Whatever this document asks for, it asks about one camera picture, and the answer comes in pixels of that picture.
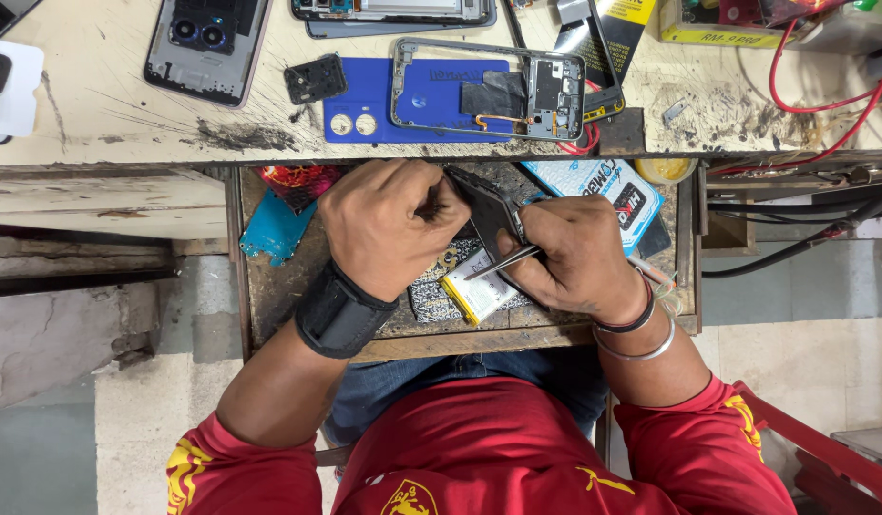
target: hand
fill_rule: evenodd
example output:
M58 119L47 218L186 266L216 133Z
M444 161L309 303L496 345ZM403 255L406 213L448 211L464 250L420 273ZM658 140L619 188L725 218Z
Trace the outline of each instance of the hand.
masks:
M599 322L634 322L647 307L644 281L622 251L616 210L603 195L562 197L519 211L524 234L546 252L545 265L527 257L505 271L543 304L587 313ZM499 232L504 256L519 248Z
M429 189L436 210L424 219L415 210ZM470 206L423 160L374 159L351 171L319 203L330 253L357 286L393 302L412 284L470 219Z

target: floor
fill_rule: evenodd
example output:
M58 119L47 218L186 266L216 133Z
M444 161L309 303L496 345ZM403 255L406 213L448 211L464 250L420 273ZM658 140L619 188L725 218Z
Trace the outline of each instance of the floor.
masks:
M778 245L760 246L767 254ZM749 276L706 281L696 342L709 367L823 433L882 427L881 252L881 240L833 242ZM0 412L0 515L164 509L174 443L241 367L227 258L189 257L180 270L167 285L159 356ZM763 437L769 466L792 474L790 449ZM613 456L620 444L613 440ZM328 513L336 482L331 469L319 472Z

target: blue and white box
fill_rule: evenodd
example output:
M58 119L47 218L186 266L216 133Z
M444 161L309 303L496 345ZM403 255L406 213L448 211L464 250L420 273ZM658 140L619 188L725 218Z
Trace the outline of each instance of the blue and white box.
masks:
M664 197L622 159L523 161L559 197L599 193L616 208L625 255L631 254Z

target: silver bangle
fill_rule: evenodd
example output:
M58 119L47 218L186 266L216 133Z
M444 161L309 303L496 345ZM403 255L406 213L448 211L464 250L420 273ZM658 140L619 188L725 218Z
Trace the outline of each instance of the silver bangle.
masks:
M653 351L649 352L648 354L641 354L639 356L629 356L627 354L618 353L618 352L612 350L611 348L607 347L606 344L604 344L602 341L600 341L600 338L596 335L596 329L594 329L593 333L594 333L594 340L596 341L596 346L600 347L600 349L602 349L603 352L607 353L609 356L615 357L616 359L621 359L623 361L645 361L645 360L652 359L654 357L658 357L658 356L664 354L664 351L667 350L668 348L670 348L670 344L673 343L673 338L676 335L676 318L670 314L670 311L667 310L666 305L664 304L663 301L661 301L661 309L664 310L664 312L667 315L667 318L670 319L670 334L667 335L667 339L664 340L664 343L661 344L661 346L655 348Z

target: jeans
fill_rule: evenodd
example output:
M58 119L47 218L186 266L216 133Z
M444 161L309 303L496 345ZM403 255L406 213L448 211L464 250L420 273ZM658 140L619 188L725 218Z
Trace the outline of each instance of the jeans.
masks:
M446 381L491 376L518 378L549 392L568 408L588 438L606 407L609 388L596 345L417 357L349 365L323 429L336 445L348 445L361 438L381 413L414 391Z

